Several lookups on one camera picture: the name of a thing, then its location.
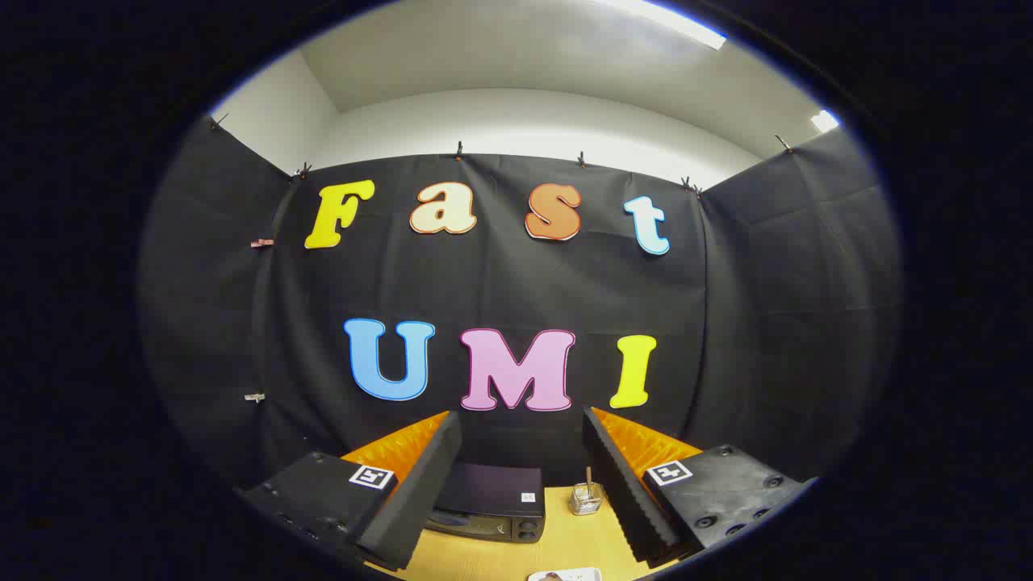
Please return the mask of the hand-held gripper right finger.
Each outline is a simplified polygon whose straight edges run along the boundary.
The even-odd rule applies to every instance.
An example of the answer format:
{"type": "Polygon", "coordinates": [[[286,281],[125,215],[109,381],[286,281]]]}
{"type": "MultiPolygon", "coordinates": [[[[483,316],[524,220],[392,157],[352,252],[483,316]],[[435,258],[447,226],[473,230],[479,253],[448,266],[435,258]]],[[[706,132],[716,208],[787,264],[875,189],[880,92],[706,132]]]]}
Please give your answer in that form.
{"type": "Polygon", "coordinates": [[[816,483],[739,446],[698,449],[594,406],[583,410],[583,444],[632,555],[652,569],[756,529],[816,483]]]}

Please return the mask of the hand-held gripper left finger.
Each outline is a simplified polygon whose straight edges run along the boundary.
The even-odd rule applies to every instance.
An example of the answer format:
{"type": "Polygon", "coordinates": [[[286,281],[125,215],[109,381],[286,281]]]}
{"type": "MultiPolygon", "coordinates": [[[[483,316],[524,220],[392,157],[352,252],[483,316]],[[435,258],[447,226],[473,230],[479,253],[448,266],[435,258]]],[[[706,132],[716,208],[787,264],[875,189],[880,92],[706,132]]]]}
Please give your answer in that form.
{"type": "Polygon", "coordinates": [[[343,456],[312,451],[237,496],[336,565],[405,569],[462,444],[436,412],[343,456]]]}

